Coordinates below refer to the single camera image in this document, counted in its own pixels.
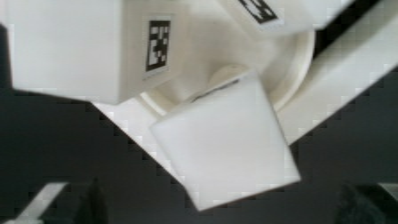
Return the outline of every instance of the white box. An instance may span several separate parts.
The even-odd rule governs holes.
[[[248,35],[262,40],[322,29],[354,0],[219,0]]]
[[[152,132],[198,210],[301,180],[256,72],[193,96]]]
[[[182,72],[187,18],[168,0],[10,1],[15,88],[111,104],[136,97]]]

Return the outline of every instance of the dark floor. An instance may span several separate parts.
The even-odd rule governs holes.
[[[0,35],[0,221],[49,181],[104,183],[111,224],[329,224],[338,189],[398,182],[398,73],[292,146],[304,181],[198,213],[180,184],[91,104],[10,88]]]

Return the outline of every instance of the white block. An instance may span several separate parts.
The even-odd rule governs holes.
[[[219,0],[248,35],[264,40],[322,29],[354,0]]]
[[[0,0],[0,25],[6,26],[6,12],[8,12],[8,5],[6,0]]]
[[[68,186],[68,183],[49,183],[31,201],[27,208],[17,218],[4,224],[43,224],[41,215],[45,214],[54,200]]]
[[[200,210],[301,180],[255,72],[187,100],[152,132]]]
[[[116,104],[180,74],[180,2],[13,0],[8,7],[17,89]]]

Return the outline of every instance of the white plastic part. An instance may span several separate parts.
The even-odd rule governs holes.
[[[193,9],[193,53],[187,55],[184,75],[146,92],[146,99],[132,98],[118,106],[95,103],[182,183],[184,177],[177,174],[173,161],[159,146],[150,126],[198,91],[209,88],[212,75],[232,63],[246,64],[260,71],[271,103],[274,107],[281,107],[306,77],[315,47],[313,32],[255,43],[217,2],[214,0],[184,0],[184,2]]]
[[[187,20],[168,0],[10,1],[15,88],[123,102],[182,74]]]
[[[198,210],[301,180],[258,74],[219,74],[239,71],[152,126]]]
[[[10,220],[6,224],[43,224],[40,217],[50,207],[50,204],[65,190],[68,183],[50,183],[41,189],[34,200],[15,220]]]
[[[354,0],[219,0],[248,35],[264,40],[322,29]]]
[[[319,56],[278,116],[294,143],[398,65],[398,1],[384,0]]]
[[[8,1],[0,0],[0,25],[6,26]]]
[[[216,88],[216,86],[230,82],[232,79],[237,79],[237,77],[246,76],[251,73],[255,73],[255,70],[246,65],[232,64],[224,66],[212,76],[209,89]]]

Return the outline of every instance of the black background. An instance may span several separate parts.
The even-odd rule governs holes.
[[[15,91],[10,80],[2,29],[0,222],[49,181],[100,178],[113,224],[328,224],[344,182],[398,183],[397,72],[292,146],[303,182],[205,213],[93,105]]]

